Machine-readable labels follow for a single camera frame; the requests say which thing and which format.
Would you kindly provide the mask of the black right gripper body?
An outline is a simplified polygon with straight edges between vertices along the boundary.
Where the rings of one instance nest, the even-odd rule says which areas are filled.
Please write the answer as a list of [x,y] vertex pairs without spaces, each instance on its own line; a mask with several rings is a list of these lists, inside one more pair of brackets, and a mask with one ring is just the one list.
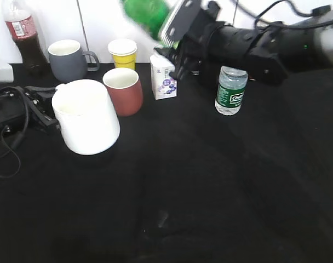
[[201,1],[178,1],[172,7],[158,33],[162,44],[154,50],[174,65],[173,79],[196,72],[202,86],[216,86],[220,66],[210,62],[208,48],[211,36],[224,25],[217,21],[220,10],[215,1],[205,9]]

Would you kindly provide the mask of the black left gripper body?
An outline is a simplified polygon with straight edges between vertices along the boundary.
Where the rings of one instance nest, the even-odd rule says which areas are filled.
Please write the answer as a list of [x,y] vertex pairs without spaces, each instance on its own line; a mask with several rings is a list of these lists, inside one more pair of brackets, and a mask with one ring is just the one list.
[[35,128],[52,133],[59,128],[51,100],[55,88],[34,86],[0,88],[0,133],[8,125],[12,133],[25,129],[25,120]]

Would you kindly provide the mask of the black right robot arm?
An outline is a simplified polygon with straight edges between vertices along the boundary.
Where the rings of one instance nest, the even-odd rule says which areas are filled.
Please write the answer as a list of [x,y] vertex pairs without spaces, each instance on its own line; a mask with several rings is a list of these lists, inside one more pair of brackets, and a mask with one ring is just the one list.
[[286,25],[268,22],[265,27],[237,28],[219,21],[220,6],[210,1],[179,1],[159,32],[171,76],[181,80],[204,64],[246,71],[255,80],[280,85],[293,73],[333,68],[333,9],[312,10],[303,21]]

